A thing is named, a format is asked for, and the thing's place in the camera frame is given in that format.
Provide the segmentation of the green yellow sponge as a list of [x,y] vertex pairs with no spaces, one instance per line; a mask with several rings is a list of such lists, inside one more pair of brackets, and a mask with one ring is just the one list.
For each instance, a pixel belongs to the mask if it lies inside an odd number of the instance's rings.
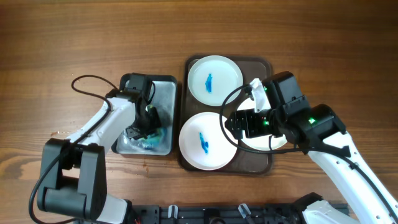
[[143,151],[147,151],[149,154],[166,154],[166,152],[170,151],[171,142],[170,136],[168,135],[168,125],[168,122],[162,124],[162,126],[147,139],[135,139],[135,141],[137,141],[137,146]]

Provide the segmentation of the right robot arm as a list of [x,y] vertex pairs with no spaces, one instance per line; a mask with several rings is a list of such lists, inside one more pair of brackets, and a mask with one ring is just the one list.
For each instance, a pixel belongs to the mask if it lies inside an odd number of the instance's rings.
[[266,154],[302,152],[336,185],[361,223],[397,223],[397,201],[358,152],[342,120],[327,105],[311,107],[291,72],[258,78],[237,88],[255,107],[220,118],[220,128],[233,146],[242,138],[285,137],[291,149]]

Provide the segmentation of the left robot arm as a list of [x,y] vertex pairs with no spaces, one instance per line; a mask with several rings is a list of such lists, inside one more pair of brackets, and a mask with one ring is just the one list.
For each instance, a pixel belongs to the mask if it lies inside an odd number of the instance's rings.
[[134,223],[131,201],[108,194],[105,155],[121,133],[133,128],[139,138],[160,125],[150,107],[152,90],[111,90],[101,109],[66,139],[49,139],[43,148],[40,177],[29,199],[43,212],[69,217],[70,222]]

